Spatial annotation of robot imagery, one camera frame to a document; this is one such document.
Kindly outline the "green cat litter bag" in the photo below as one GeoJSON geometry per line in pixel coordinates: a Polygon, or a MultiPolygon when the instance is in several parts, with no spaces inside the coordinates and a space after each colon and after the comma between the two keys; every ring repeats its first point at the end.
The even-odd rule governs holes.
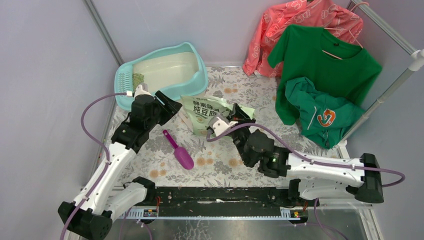
{"type": "MultiPolygon", "coordinates": [[[[181,103],[180,116],[195,135],[205,136],[210,131],[218,137],[230,129],[229,113],[234,103],[228,103],[224,98],[213,96],[182,96],[181,103]]],[[[253,108],[239,106],[250,117],[255,118],[253,108]]]]}

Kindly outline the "purple litter scoop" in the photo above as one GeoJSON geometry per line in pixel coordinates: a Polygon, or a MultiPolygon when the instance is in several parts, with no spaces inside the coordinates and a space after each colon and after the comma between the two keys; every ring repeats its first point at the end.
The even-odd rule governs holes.
{"type": "Polygon", "coordinates": [[[177,159],[177,161],[181,164],[181,166],[186,170],[191,170],[194,168],[194,161],[188,151],[177,144],[177,142],[174,140],[172,135],[164,129],[162,131],[163,135],[167,138],[168,142],[171,144],[171,146],[174,149],[174,156],[177,159]]]}

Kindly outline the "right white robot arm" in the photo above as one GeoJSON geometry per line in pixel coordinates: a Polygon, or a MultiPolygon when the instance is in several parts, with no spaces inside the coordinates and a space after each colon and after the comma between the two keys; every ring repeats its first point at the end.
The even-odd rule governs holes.
{"type": "Polygon", "coordinates": [[[289,180],[287,201],[299,206],[318,198],[341,198],[352,195],[355,200],[380,204],[384,202],[383,184],[376,157],[364,153],[359,158],[331,158],[301,153],[282,141],[268,128],[256,123],[237,104],[227,117],[218,113],[207,127],[207,141],[231,137],[243,164],[258,167],[270,178],[289,180]]]}

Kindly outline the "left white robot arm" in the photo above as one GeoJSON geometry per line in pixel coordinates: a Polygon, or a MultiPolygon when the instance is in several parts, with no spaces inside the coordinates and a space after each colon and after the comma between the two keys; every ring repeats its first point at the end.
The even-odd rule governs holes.
{"type": "Polygon", "coordinates": [[[137,86],[135,91],[110,94],[132,100],[131,110],[118,126],[111,138],[110,146],[91,135],[85,127],[85,114],[95,103],[108,98],[96,99],[85,108],[80,119],[84,133],[104,150],[104,159],[97,167],[88,183],[71,202],[62,202],[58,214],[64,226],[60,239],[67,232],[75,233],[87,240],[103,240],[110,232],[118,217],[132,206],[144,206],[155,200],[155,184],[142,177],[134,179],[121,192],[110,196],[118,176],[133,160],[147,142],[150,132],[156,125],[163,126],[182,108],[182,104],[172,100],[160,90],[154,95],[137,86]]]}

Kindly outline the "teal cat litter box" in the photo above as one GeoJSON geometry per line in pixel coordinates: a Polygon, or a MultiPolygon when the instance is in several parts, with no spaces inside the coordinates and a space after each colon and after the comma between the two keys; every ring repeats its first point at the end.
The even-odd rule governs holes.
{"type": "Polygon", "coordinates": [[[157,49],[122,64],[115,73],[114,91],[135,91],[139,75],[149,93],[161,91],[174,101],[202,94],[209,85],[206,65],[189,42],[157,49]]]}

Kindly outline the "green litter pile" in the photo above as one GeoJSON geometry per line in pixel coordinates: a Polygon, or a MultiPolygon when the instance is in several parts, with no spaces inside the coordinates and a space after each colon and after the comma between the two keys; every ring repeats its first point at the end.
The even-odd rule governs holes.
{"type": "Polygon", "coordinates": [[[141,89],[144,90],[145,89],[145,76],[141,73],[133,73],[132,74],[132,86],[133,86],[133,91],[135,92],[139,86],[141,86],[141,89]]]}

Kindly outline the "floral patterned mat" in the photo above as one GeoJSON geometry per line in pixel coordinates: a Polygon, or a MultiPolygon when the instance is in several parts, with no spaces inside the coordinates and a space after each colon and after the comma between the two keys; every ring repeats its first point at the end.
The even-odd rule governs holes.
{"type": "MultiPolygon", "coordinates": [[[[275,112],[277,80],[246,75],[240,67],[209,67],[207,96],[226,99],[255,110],[258,124],[263,125],[295,150],[315,156],[337,158],[338,150],[320,148],[300,134],[297,125],[284,125],[275,112]]],[[[165,125],[157,125],[118,176],[115,186],[121,187],[136,177],[144,177],[157,186],[168,187],[286,187],[288,182],[246,167],[228,137],[207,142],[205,136],[194,135],[180,116],[165,125]],[[193,169],[184,169],[174,156],[174,148],[163,134],[167,130],[194,161],[193,169]]]]}

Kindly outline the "green jersey with orange logo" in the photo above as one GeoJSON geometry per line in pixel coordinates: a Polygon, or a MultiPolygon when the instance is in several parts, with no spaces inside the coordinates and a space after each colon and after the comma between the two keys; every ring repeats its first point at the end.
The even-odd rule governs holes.
{"type": "Polygon", "coordinates": [[[284,95],[299,112],[301,134],[324,149],[336,146],[365,112],[346,98],[316,90],[306,77],[287,81],[284,95]]]}

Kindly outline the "green t-shirt on hanger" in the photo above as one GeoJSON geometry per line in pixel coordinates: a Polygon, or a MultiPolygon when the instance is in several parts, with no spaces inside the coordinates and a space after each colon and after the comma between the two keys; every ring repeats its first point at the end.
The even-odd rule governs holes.
{"type": "Polygon", "coordinates": [[[285,96],[286,82],[308,78],[318,91],[360,106],[382,66],[358,45],[333,36],[323,27],[291,24],[282,33],[267,62],[281,67],[275,111],[285,125],[293,125],[299,111],[285,96]]]}

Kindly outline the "pink patterned garment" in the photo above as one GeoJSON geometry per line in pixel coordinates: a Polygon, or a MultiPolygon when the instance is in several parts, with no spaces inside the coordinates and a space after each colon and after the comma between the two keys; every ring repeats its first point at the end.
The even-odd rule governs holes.
{"type": "Polygon", "coordinates": [[[272,68],[267,58],[284,30],[291,24],[328,28],[333,36],[350,44],[357,43],[356,38],[364,25],[357,14],[332,0],[293,0],[274,5],[263,12],[253,34],[242,66],[246,75],[281,75],[283,65],[279,63],[276,68],[272,68]]]}

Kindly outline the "metal clothes rack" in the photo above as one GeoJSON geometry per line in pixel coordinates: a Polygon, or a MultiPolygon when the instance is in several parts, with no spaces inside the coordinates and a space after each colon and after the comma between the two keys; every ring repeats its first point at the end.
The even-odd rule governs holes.
{"type": "Polygon", "coordinates": [[[353,0],[362,17],[359,41],[382,65],[362,106],[377,107],[348,138],[351,155],[375,154],[384,169],[420,180],[424,168],[424,71],[410,70],[413,53],[424,51],[421,0],[353,0]]]}

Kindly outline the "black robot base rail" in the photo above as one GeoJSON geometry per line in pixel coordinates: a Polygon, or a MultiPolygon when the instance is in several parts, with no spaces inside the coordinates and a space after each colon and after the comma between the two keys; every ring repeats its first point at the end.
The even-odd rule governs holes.
{"type": "Polygon", "coordinates": [[[314,200],[281,187],[155,187],[140,206],[152,206],[162,218],[304,220],[314,200]]]}

